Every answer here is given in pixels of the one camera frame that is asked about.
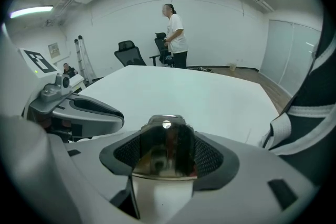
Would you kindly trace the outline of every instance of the white panel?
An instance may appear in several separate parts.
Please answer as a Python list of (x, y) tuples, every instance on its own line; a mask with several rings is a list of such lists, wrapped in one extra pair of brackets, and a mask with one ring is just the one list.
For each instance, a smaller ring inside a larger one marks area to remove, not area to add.
[(279, 83), (284, 73), (293, 38), (293, 24), (269, 21), (267, 47), (260, 73)]
[(312, 52), (321, 32), (294, 24), (293, 45), (288, 64), (280, 85), (294, 95), (302, 85), (312, 64)]

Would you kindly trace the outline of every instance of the man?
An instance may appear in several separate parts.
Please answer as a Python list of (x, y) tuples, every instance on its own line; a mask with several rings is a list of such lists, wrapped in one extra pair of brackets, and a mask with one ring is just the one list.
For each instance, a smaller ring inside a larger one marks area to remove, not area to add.
[(63, 75), (69, 75), (70, 78), (78, 74), (78, 72), (73, 67), (70, 67), (67, 63), (63, 65), (63, 68), (64, 68)]

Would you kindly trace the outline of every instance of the long hair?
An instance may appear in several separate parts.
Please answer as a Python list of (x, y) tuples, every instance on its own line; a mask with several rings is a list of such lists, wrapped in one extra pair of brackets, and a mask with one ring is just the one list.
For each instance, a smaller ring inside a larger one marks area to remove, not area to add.
[(169, 8), (171, 8), (173, 10), (173, 14), (177, 14), (172, 4), (165, 4), (165, 6), (168, 6)]

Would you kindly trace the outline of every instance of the white t-shirt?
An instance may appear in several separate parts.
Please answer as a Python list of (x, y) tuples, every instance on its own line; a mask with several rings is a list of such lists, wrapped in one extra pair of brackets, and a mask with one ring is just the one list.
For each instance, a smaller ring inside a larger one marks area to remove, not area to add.
[[(167, 37), (169, 38), (176, 30), (183, 29), (182, 20), (179, 15), (173, 14), (168, 23)], [(168, 45), (168, 51), (172, 54), (188, 51), (188, 44), (184, 31), (174, 38)]]

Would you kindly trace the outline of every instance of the wooden floor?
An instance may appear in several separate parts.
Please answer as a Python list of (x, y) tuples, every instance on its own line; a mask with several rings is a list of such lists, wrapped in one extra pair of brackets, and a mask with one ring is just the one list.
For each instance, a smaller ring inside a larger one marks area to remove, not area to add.
[(245, 79), (248, 81), (252, 81), (258, 83), (262, 86), (264, 91), (267, 93), (277, 111), (280, 113), (283, 108), (286, 106), (288, 101), (290, 100), (290, 96), (284, 92), (279, 86), (277, 86), (274, 82), (270, 81), (263, 75), (259, 74), (255, 70), (251, 69), (236, 69), (235, 71), (231, 71), (228, 68), (211, 68), (213, 73), (222, 74), (230, 77), (235, 77), (238, 79)]

